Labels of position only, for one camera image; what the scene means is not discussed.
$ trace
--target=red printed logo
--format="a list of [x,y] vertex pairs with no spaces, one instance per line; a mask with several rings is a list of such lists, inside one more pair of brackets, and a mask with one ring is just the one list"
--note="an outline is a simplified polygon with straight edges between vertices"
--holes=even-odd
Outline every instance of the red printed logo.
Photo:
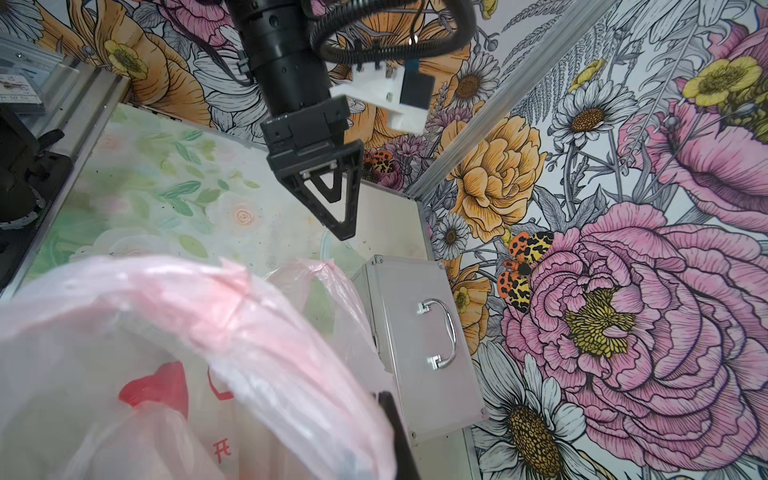
[[227,457],[232,455],[230,453],[230,446],[227,445],[227,440],[228,439],[224,439],[224,440],[221,440],[220,442],[214,443],[214,448],[216,449],[216,451],[214,452],[214,455],[218,455],[219,456],[219,463],[221,463],[221,454],[222,453],[225,454]]

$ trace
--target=pink plastic bag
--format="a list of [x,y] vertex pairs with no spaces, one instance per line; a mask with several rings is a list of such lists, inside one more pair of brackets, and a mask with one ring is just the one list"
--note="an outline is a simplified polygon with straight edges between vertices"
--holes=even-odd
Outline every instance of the pink plastic bag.
[[[339,311],[358,316],[351,283],[335,280],[326,288]],[[141,388],[124,389],[175,362],[189,418],[175,393],[131,406]],[[317,478],[396,472],[373,397],[278,289],[234,263],[95,257],[51,271],[0,304],[0,385],[0,463],[15,459],[25,478],[117,478],[113,467],[125,478],[235,475],[216,462],[232,456],[229,443],[198,434],[227,419],[231,428],[227,401]]]

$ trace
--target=pink flower petal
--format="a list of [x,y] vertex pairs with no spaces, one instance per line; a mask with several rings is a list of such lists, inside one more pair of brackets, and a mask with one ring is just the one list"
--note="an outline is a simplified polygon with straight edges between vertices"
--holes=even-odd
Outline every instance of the pink flower petal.
[[728,362],[742,390],[761,390],[768,383],[768,351],[754,339],[747,339],[741,355]]
[[760,256],[760,245],[752,237],[733,233],[711,225],[670,225],[658,232],[676,248],[716,250],[728,257],[754,260]]
[[645,417],[650,413],[648,407],[632,401],[631,398],[622,392],[617,392],[612,389],[600,379],[593,380],[592,390],[600,400],[605,402],[606,405],[610,405],[612,409],[615,409],[619,413],[629,415],[630,417],[640,418]]
[[615,353],[607,360],[611,374],[605,382],[622,391],[636,389],[645,383],[654,368],[645,345],[633,336],[627,339],[626,353]]
[[645,405],[662,415],[687,415],[712,405],[728,381],[728,372],[721,368],[707,383],[692,389],[671,389],[659,382],[649,380],[641,387],[629,392],[637,403]]
[[689,470],[722,468],[738,459],[757,436],[757,423],[752,411],[743,402],[733,376],[730,377],[716,402],[710,407],[708,430],[696,439],[683,442],[660,439],[625,422],[624,427],[644,450],[661,461]]
[[640,292],[643,303],[654,309],[667,308],[672,302],[672,292],[662,283],[658,274],[650,267],[639,263],[634,264],[632,270],[642,277]]
[[667,224],[664,214],[651,205],[636,205],[630,202],[615,204],[594,223],[581,229],[582,235],[597,232],[614,232],[628,227],[658,228]]
[[741,41],[750,34],[750,31],[745,26],[738,23],[730,23],[730,35],[728,38],[723,38],[722,35],[717,33],[710,33],[709,39],[712,45],[707,49],[715,60],[721,58],[728,58],[733,49],[738,46]]
[[645,308],[637,285],[628,285],[614,293],[611,306],[619,313],[640,313]]

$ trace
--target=transparent plastic bag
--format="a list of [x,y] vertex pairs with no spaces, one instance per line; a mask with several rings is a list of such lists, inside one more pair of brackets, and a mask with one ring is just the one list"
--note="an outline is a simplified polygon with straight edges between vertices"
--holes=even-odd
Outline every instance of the transparent plastic bag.
[[354,286],[333,261],[301,260],[286,263],[266,279],[280,289],[293,306],[304,311],[318,280],[333,301],[333,333],[326,341],[369,392],[395,392],[392,374],[373,343],[371,326]]
[[[351,283],[334,280],[326,288],[339,311],[352,312],[350,317],[364,323]],[[118,399],[126,379],[177,359],[186,367],[192,360],[185,356],[209,365],[212,378],[229,387],[241,409],[317,478],[394,478],[392,428],[367,388],[277,288],[242,266],[94,257],[28,284],[11,302],[0,304],[0,320],[0,451],[16,445],[39,448],[30,458],[48,459],[41,470],[49,478],[95,478],[83,475],[93,475],[98,462],[111,464],[108,442],[126,442],[120,432],[151,425],[175,425],[168,438],[197,452],[190,445],[195,435],[180,427],[185,423],[178,423],[177,410],[162,404],[149,410],[151,403],[132,409]],[[82,356],[91,361],[81,361]],[[99,376],[98,369],[85,368],[93,359],[123,371]],[[35,402],[49,402],[48,417],[21,418]],[[51,413],[57,406],[66,406],[67,415]],[[144,416],[150,414],[159,417],[149,422]],[[25,430],[16,426],[24,419],[27,427],[42,430],[57,424],[69,434],[68,443],[43,452],[52,447],[20,438]],[[109,430],[110,425],[117,426]],[[112,436],[104,434],[107,430]],[[82,450],[89,442],[100,448]],[[153,458],[170,454],[153,452]],[[184,467],[210,462],[198,455],[179,458]],[[90,467],[72,470],[75,460]],[[173,469],[168,475],[190,478],[177,471],[179,465],[165,465]],[[80,476],[64,475],[67,468]],[[176,478],[168,475],[160,478]]]

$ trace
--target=butterfly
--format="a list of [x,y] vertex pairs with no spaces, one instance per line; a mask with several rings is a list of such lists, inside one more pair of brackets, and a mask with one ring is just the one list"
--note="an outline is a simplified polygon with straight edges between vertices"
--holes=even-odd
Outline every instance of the butterfly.
[[531,304],[528,279],[538,261],[549,251],[554,233],[522,232],[509,240],[509,256],[504,261],[506,271],[496,280],[498,295],[517,310],[525,313]]
[[373,170],[381,174],[391,174],[395,171],[392,165],[394,155],[388,150],[366,151],[363,154],[363,160],[371,166]]

